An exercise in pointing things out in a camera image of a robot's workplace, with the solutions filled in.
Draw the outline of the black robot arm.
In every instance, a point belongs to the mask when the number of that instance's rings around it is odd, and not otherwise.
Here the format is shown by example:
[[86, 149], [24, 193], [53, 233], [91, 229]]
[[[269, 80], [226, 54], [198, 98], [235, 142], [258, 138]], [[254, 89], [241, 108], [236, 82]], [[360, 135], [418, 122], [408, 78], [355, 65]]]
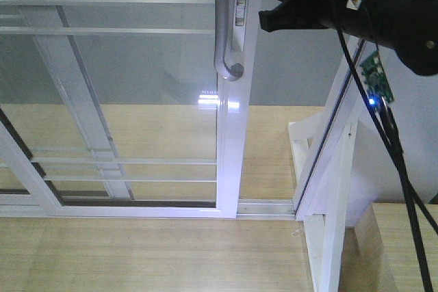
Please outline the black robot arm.
[[393, 49], [415, 74], [437, 74], [437, 0], [278, 0], [261, 28], [341, 29]]

